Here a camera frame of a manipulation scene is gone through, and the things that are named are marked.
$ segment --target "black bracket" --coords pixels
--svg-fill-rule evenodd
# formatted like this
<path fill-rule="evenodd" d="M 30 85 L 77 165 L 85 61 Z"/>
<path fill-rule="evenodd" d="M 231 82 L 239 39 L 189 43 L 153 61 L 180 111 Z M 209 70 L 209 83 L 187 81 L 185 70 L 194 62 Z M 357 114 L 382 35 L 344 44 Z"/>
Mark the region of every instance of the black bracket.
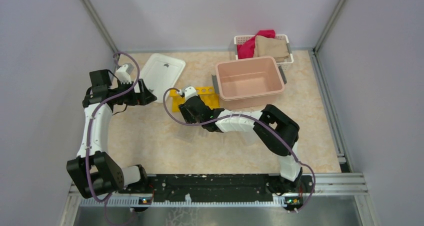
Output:
<path fill-rule="evenodd" d="M 290 148 L 293 148 L 295 142 L 299 139 L 299 125 L 273 105 L 266 105 L 259 120 L 268 126 L 276 123 L 275 129 L 272 129 L 271 126 L 270 128 L 280 135 Z M 276 137 L 274 137 L 270 131 L 262 127 L 260 124 L 255 122 L 253 130 L 274 154 L 280 156 L 290 155 L 288 149 Z"/>

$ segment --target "gray wall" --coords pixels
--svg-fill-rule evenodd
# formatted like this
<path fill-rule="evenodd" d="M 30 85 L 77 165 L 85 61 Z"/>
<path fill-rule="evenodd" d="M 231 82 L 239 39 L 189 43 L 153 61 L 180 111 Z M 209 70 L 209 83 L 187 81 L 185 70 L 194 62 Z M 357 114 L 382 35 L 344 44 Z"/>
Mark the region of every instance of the gray wall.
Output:
<path fill-rule="evenodd" d="M 1 225 L 59 223 L 89 71 L 112 55 L 79 0 L 0 0 Z"/>
<path fill-rule="evenodd" d="M 384 226 L 423 223 L 423 12 L 423 0 L 349 0 L 319 53 Z"/>
<path fill-rule="evenodd" d="M 228 49 L 275 29 L 313 47 L 338 0 L 91 0 L 121 50 Z"/>

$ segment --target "cable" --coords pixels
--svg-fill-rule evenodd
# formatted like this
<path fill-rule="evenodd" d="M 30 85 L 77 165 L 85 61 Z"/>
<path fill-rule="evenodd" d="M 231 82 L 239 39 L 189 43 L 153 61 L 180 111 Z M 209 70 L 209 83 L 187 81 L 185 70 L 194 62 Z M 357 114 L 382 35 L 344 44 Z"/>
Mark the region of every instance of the cable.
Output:
<path fill-rule="evenodd" d="M 109 73 L 116 78 L 116 80 L 118 81 L 119 84 L 121 83 L 120 80 L 118 79 L 118 77 L 111 70 L 107 70 L 107 71 L 109 71 Z"/>
<path fill-rule="evenodd" d="M 122 112 L 126 111 L 127 110 L 127 107 L 128 107 L 128 105 L 126 104 L 125 105 L 125 108 L 123 109 L 123 111 L 115 112 L 113 115 L 116 115 L 116 114 L 119 114 L 119 113 L 122 113 Z"/>
<path fill-rule="evenodd" d="M 120 55 L 120 54 L 125 55 L 126 57 L 128 57 L 130 60 L 132 60 L 134 62 L 135 66 L 137 68 L 137 77 L 136 77 L 136 79 L 138 79 L 140 77 L 140 66 L 137 63 L 137 61 L 132 56 L 130 56 L 129 54 L 127 54 L 125 52 L 121 52 L 121 51 L 118 51 L 115 54 L 113 54 L 113 58 L 115 58 L 117 55 Z M 92 136 L 91 132 L 92 132 L 92 127 L 93 127 L 93 120 L 95 119 L 96 113 L 98 112 L 98 110 L 100 109 L 100 107 L 102 107 L 108 101 L 113 100 L 113 99 L 116 99 L 118 97 L 121 97 L 121 96 L 129 93 L 130 91 L 132 91 L 134 89 L 134 87 L 137 85 L 137 82 L 138 81 L 134 81 L 134 83 L 132 84 L 132 86 L 130 88 L 128 88 L 127 90 L 125 90 L 124 92 L 121 92 L 119 94 L 116 94 L 114 96 L 111 96 L 111 97 L 105 99 L 104 101 L 100 102 L 100 104 L 94 109 L 93 113 L 91 114 L 91 118 L 90 118 L 90 120 L 88 122 L 88 126 L 87 126 L 87 137 L 86 137 L 87 138 L 87 141 L 86 141 L 86 150 L 85 150 L 85 173 L 87 175 L 88 188 L 90 189 L 91 196 L 93 197 L 93 199 L 95 201 L 97 201 L 99 203 L 103 203 L 104 202 L 104 209 L 105 209 L 104 216 L 105 216 L 106 220 L 109 222 L 109 224 L 114 225 L 114 226 L 116 226 L 116 225 L 113 224 L 108 219 L 107 214 L 106 214 L 106 205 L 108 203 L 109 198 L 112 196 L 112 193 L 109 193 L 103 199 L 99 199 L 97 197 L 96 193 L 94 192 L 94 188 L 93 188 L 92 178 L 91 178 L 91 175 L 90 175 L 90 161 L 89 161 L 89 157 L 90 157 L 90 142 L 91 142 L 91 136 Z M 122 226 L 127 225 L 128 223 L 130 223 L 135 216 L 136 216 L 136 214 L 133 212 L 132 218 L 128 222 L 122 224 Z"/>
<path fill-rule="evenodd" d="M 266 130 L 268 130 L 274 137 L 276 137 L 286 148 L 287 148 L 287 150 L 290 152 L 290 154 L 293 156 L 293 158 L 294 158 L 294 160 L 298 163 L 298 164 L 300 164 L 300 165 L 302 165 L 302 166 L 305 166 L 305 167 L 307 167 L 309 170 L 310 170 L 310 172 L 312 173 L 312 178 L 313 178 L 313 183 L 312 183 L 312 189 L 311 189 L 311 191 L 310 191 L 310 194 L 308 195 L 308 197 L 307 197 L 307 199 L 306 199 L 306 201 L 304 202 L 304 204 L 299 208 L 299 209 L 297 209 L 297 211 L 292 211 L 292 212 L 294 212 L 294 213 L 298 213 L 298 212 L 300 212 L 300 210 L 302 210 L 308 203 L 309 203 L 309 200 L 311 199 L 311 197 L 312 197 L 312 193 L 315 191 L 315 182 L 316 182 L 316 178 L 315 178 L 315 173 L 314 173 L 314 171 L 313 171 L 313 169 L 309 166 L 309 165 L 307 165 L 307 164 L 305 164 L 305 163 L 302 163 L 300 160 L 299 160 L 299 158 L 297 157 L 297 155 L 293 152 L 293 150 L 290 148 L 290 146 L 281 138 L 281 136 L 280 135 L 278 135 L 274 130 L 272 130 L 268 125 L 266 125 L 264 122 L 262 122 L 262 121 L 259 121 L 258 119 L 255 119 L 254 117 L 252 117 L 252 116 L 250 116 L 250 115 L 244 115 L 244 114 L 232 114 L 232 115 L 226 115 L 226 116 L 222 116 L 222 117 L 219 117 L 219 118 L 216 118 L 216 119 L 212 119 L 212 120 L 208 120 L 208 121 L 205 121 L 205 122 L 202 122 L 202 123 L 196 123 L 196 124 L 188 124 L 188 123 L 185 123 L 185 122 L 182 122 L 182 121 L 179 121 L 178 119 L 176 119 L 174 116 L 172 116 L 172 114 L 169 112 L 169 110 L 167 109 L 167 105 L 166 105 L 166 95 L 167 95 L 167 93 L 169 92 L 169 91 L 171 91 L 171 90 L 176 90 L 177 92 L 179 91 L 179 89 L 177 89 L 177 88 L 174 88 L 174 87 L 172 87 L 172 88 L 169 88 L 168 90 L 166 90 L 165 91 L 165 93 L 163 94 L 163 98 L 162 98 L 162 101 L 163 101 L 163 107 L 165 108 L 165 111 L 166 111 L 166 113 L 171 117 L 171 119 L 173 119 L 175 122 L 177 122 L 177 123 L 179 123 L 179 124 L 181 124 L 181 125 L 185 125 L 185 126 L 201 126 L 201 125 L 207 125 L 207 124 L 210 124 L 210 123 L 213 123 L 213 122 L 216 122 L 216 121 L 218 121 L 218 120 L 222 120 L 222 119 L 226 119 L 226 118 L 229 118 L 229 117 L 232 117 L 232 116 L 239 116 L 239 117 L 244 117 L 244 118 L 247 118 L 247 119 L 250 119 L 250 120 L 253 120 L 253 121 L 255 121 L 256 123 L 258 123 L 258 124 L 260 124 L 262 127 L 264 127 Z"/>

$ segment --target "purple cable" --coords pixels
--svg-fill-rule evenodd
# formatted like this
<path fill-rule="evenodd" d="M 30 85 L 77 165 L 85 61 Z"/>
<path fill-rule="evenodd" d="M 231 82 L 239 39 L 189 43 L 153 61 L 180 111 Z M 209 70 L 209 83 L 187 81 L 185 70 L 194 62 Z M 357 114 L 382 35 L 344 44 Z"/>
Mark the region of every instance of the purple cable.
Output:
<path fill-rule="evenodd" d="M 169 112 L 169 110 L 167 109 L 167 105 L 165 104 L 165 98 L 166 98 L 166 95 L 167 95 L 167 93 L 169 92 L 169 91 L 171 91 L 171 90 L 176 90 L 177 92 L 179 91 L 179 89 L 177 89 L 177 88 L 169 88 L 168 90 L 166 90 L 165 91 L 165 93 L 163 94 L 163 107 L 165 108 L 165 111 L 166 111 L 166 113 L 174 120 L 174 121 L 176 121 L 177 123 L 179 123 L 179 124 L 182 124 L 182 125 L 185 125 L 185 126 L 201 126 L 201 125 L 207 125 L 207 124 L 210 124 L 210 123 L 213 123 L 213 122 L 216 122 L 216 121 L 218 121 L 218 120 L 222 120 L 222 119 L 226 119 L 226 118 L 229 118 L 229 117 L 232 117 L 232 116 L 241 116 L 241 117 L 244 117 L 244 118 L 247 118 L 247 119 L 250 119 L 250 120 L 253 120 L 253 121 L 255 121 L 256 123 L 258 123 L 258 124 L 260 124 L 262 127 L 264 127 L 266 130 L 268 130 L 274 137 L 276 137 L 286 148 L 287 148 L 287 150 L 290 152 L 290 154 L 293 156 L 293 158 L 294 158 L 294 160 L 297 162 L 297 163 L 299 163 L 300 165 L 302 165 L 302 166 L 305 166 L 305 167 L 307 167 L 309 170 L 310 170 L 310 172 L 312 173 L 312 178 L 313 178 L 313 183 L 312 183 L 312 190 L 311 190 L 311 192 L 310 192 L 310 194 L 309 194 L 309 196 L 307 197 L 307 199 L 306 199 L 306 201 L 305 201 L 305 203 L 297 210 L 297 212 L 300 212 L 300 210 L 302 210 L 307 204 L 308 204 L 308 202 L 309 202 L 309 200 L 310 200 L 310 198 L 312 197 L 312 193 L 315 191 L 315 182 L 316 182 L 316 179 L 315 179 L 315 173 L 314 173 L 314 171 L 312 170 L 312 168 L 309 166 L 309 165 L 307 165 L 307 164 L 305 164 L 305 163 L 302 163 L 300 160 L 299 160 L 299 158 L 297 157 L 297 155 L 293 152 L 293 150 L 289 147 L 289 145 L 280 137 L 280 135 L 278 135 L 274 130 L 272 130 L 268 125 L 266 125 L 264 122 L 262 122 L 262 121 L 259 121 L 258 119 L 255 119 L 254 117 L 252 117 L 252 116 L 250 116 L 250 115 L 244 115 L 244 114 L 233 114 L 233 115 L 226 115 L 226 116 L 222 116 L 222 117 L 219 117 L 219 118 L 216 118 L 216 119 L 212 119 L 212 120 L 208 120 L 208 121 L 206 121 L 206 122 L 202 122 L 202 123 L 196 123 L 196 124 L 188 124 L 188 123 L 185 123 L 185 122 L 182 122 L 182 121 L 179 121 L 178 119 L 176 119 L 174 116 L 172 116 L 172 114 Z"/>
<path fill-rule="evenodd" d="M 96 193 L 94 192 L 92 178 L 91 178 L 91 175 L 90 175 L 89 157 L 90 157 L 90 140 L 91 140 L 91 136 L 92 136 L 91 132 L 92 132 L 92 127 L 93 127 L 93 120 L 94 120 L 94 118 L 96 116 L 96 113 L 98 112 L 98 110 L 100 109 L 100 107 L 103 106 L 104 104 L 106 104 L 108 101 L 113 100 L 113 99 L 116 99 L 116 98 L 118 98 L 120 96 L 123 96 L 123 95 L 127 94 L 128 92 L 132 91 L 134 89 L 134 87 L 137 85 L 138 79 L 140 77 L 140 66 L 137 63 L 137 61 L 132 56 L 130 56 L 129 54 L 127 54 L 125 52 L 121 52 L 121 51 L 118 51 L 115 54 L 113 54 L 113 58 L 115 58 L 118 54 L 125 55 L 126 57 L 128 57 L 130 60 L 132 60 L 134 62 L 135 66 L 137 68 L 137 77 L 136 77 L 136 79 L 134 81 L 134 84 L 132 84 L 132 86 L 130 88 L 128 88 L 127 90 L 125 90 L 122 93 L 116 94 L 114 96 L 111 96 L 111 97 L 105 99 L 104 101 L 100 102 L 100 104 L 94 109 L 94 111 L 93 111 L 93 113 L 91 115 L 91 119 L 89 120 L 88 126 L 87 126 L 87 137 L 86 137 L 87 138 L 87 142 L 86 142 L 87 148 L 85 150 L 85 173 L 87 174 L 88 188 L 90 189 L 91 196 L 93 197 L 93 199 L 95 201 L 97 201 L 99 203 L 103 203 L 104 202 L 104 209 L 105 209 L 104 216 L 106 217 L 106 220 L 109 222 L 109 224 L 114 225 L 114 226 L 117 226 L 117 225 L 115 225 L 112 222 L 110 222 L 110 220 L 108 219 L 108 217 L 106 215 L 106 204 L 108 203 L 109 198 L 112 196 L 112 193 L 109 193 L 103 199 L 99 199 L 97 197 Z M 135 216 L 135 213 L 133 212 L 133 217 L 128 222 L 126 222 L 126 223 L 124 223 L 124 224 L 122 224 L 120 226 L 124 226 L 124 225 L 129 224 L 134 219 L 134 216 Z"/>

